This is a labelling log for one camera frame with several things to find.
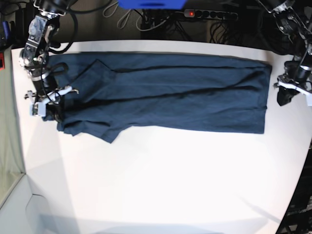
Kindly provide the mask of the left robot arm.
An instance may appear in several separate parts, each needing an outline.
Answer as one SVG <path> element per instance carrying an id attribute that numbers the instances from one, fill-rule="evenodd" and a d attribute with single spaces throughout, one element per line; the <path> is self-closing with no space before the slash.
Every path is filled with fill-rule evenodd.
<path id="1" fill-rule="evenodd" d="M 284 73 L 277 77 L 277 103 L 284 106 L 298 94 L 312 95 L 312 19 L 304 13 L 307 3 L 297 0 L 259 0 L 271 14 L 279 31 L 294 46 L 293 59 L 284 63 Z"/>

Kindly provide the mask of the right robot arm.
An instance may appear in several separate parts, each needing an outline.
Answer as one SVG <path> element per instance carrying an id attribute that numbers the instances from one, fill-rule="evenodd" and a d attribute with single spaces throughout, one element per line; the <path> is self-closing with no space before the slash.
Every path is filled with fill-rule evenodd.
<path id="1" fill-rule="evenodd" d="M 73 91 L 70 85 L 61 87 L 57 76 L 65 75 L 69 67 L 65 62 L 53 66 L 48 64 L 49 54 L 63 54 L 73 44 L 72 41 L 62 49 L 60 43 L 54 42 L 53 36 L 59 30 L 59 18 L 65 15 L 74 3 L 72 0 L 36 0 L 34 6 L 39 13 L 31 21 L 28 39 L 21 50 L 19 62 L 27 72 L 35 91 L 28 91 L 25 99 L 29 99 L 30 114 L 47 120 L 62 122 L 64 95 Z"/>

